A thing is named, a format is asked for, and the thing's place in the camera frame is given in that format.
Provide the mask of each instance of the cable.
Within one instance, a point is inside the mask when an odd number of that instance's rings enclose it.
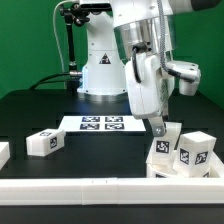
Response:
[[[168,74],[183,79],[186,82],[192,83],[196,80],[196,77],[182,74],[178,71],[175,71],[173,69],[169,69],[166,66],[166,60],[165,60],[165,51],[166,51],[166,46],[165,46],[165,20],[164,20],[164,12],[163,12],[163,4],[161,0],[157,0],[158,3],[158,9],[159,9],[159,21],[160,21],[160,32],[161,32],[161,37],[160,37],[160,64],[161,67],[166,71]]]
[[[59,42],[59,38],[58,38],[58,33],[57,33],[57,27],[56,27],[56,12],[59,8],[60,5],[65,4],[65,3],[77,3],[79,2],[78,0],[67,0],[67,1],[62,1],[59,2],[55,8],[54,8],[54,13],[53,13],[53,28],[54,28],[54,36],[56,39],[56,43],[57,43],[57,48],[58,48],[58,53],[59,53],[59,57],[60,57],[60,61],[61,61],[61,69],[62,72],[65,72],[65,63],[64,63],[64,59],[63,59],[63,55],[62,55],[62,50],[61,50],[61,46],[60,46],[60,42]]]
[[[132,65],[134,69],[134,74],[135,74],[135,80],[138,83],[141,83],[141,79],[138,74],[138,67],[137,67],[137,60],[136,60],[136,54],[138,53],[138,49],[136,47],[133,47],[132,49]]]
[[[36,82],[34,85],[32,85],[29,90],[34,90],[37,86],[39,86],[40,84],[44,84],[47,83],[45,81],[49,80],[49,79],[53,79],[53,78],[57,78],[57,77],[61,77],[61,76],[69,76],[69,73],[61,73],[61,74],[55,74],[55,75],[50,75],[47,76],[41,80],[39,80],[38,82]]]

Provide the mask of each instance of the black and white pattern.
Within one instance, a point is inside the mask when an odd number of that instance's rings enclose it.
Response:
[[[208,152],[202,152],[197,154],[196,160],[195,160],[195,165],[205,163],[207,160]]]
[[[40,133],[40,136],[44,136],[44,137],[47,137],[47,136],[49,136],[49,135],[51,135],[52,133],[50,133],[50,132],[41,132]]]
[[[156,173],[156,178],[166,178],[166,177]]]
[[[58,143],[57,143],[57,137],[54,137],[50,140],[50,147],[51,149],[57,147]]]
[[[99,130],[100,124],[81,124],[80,130],[94,131]]]
[[[91,123],[91,122],[100,122],[100,117],[92,117],[92,116],[83,117],[82,118],[82,122],[88,122],[88,123]]]
[[[169,145],[170,145],[169,142],[157,141],[156,142],[156,152],[168,154],[170,152]]]
[[[108,123],[105,124],[105,130],[124,130],[123,123]]]
[[[180,148],[180,161],[189,165],[190,155],[189,152]]]
[[[203,177],[204,178],[209,178],[209,172],[207,172]]]
[[[123,117],[105,117],[105,122],[124,122]]]

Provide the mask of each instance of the black cable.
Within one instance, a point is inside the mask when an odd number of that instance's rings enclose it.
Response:
[[[138,83],[141,83],[141,79],[138,74],[138,67],[137,67],[137,59],[136,59],[136,54],[138,53],[138,49],[136,47],[133,47],[132,49],[132,65],[134,69],[134,75],[135,75],[135,80]]]
[[[50,75],[50,76],[47,76],[41,80],[39,80],[38,82],[36,82],[34,85],[32,85],[29,90],[34,90],[36,89],[37,86],[39,86],[40,84],[43,84],[43,83],[47,83],[45,81],[49,80],[49,79],[53,79],[53,78],[57,78],[57,77],[61,77],[61,76],[68,76],[69,73],[60,73],[60,74],[54,74],[54,75]]]

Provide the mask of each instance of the robot logo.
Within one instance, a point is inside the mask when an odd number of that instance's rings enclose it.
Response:
[[[169,153],[169,142],[157,141],[156,143],[156,152],[160,153]]]
[[[108,58],[107,54],[104,54],[103,58],[100,61],[100,64],[106,64],[106,65],[111,64],[110,59]]]

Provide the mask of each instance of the silver metal part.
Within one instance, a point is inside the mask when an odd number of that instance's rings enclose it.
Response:
[[[166,134],[163,118],[161,116],[149,118],[148,120],[152,127],[152,133],[154,137],[162,137]]]
[[[132,47],[144,43],[150,47],[150,26],[148,20],[126,24],[115,29],[119,55],[121,59],[130,59]]]
[[[174,48],[174,31],[171,17],[165,17],[165,52]],[[132,48],[137,44],[145,44],[146,52],[160,53],[160,21],[159,18],[126,24],[115,29],[115,36],[121,60],[130,59]]]
[[[76,78],[76,77],[81,78],[81,77],[82,77],[82,72],[80,72],[80,71],[70,71],[70,72],[69,72],[69,75],[70,75],[72,78]]]
[[[115,102],[128,99],[127,92],[119,95],[92,95],[88,93],[78,93],[80,99],[94,102]]]

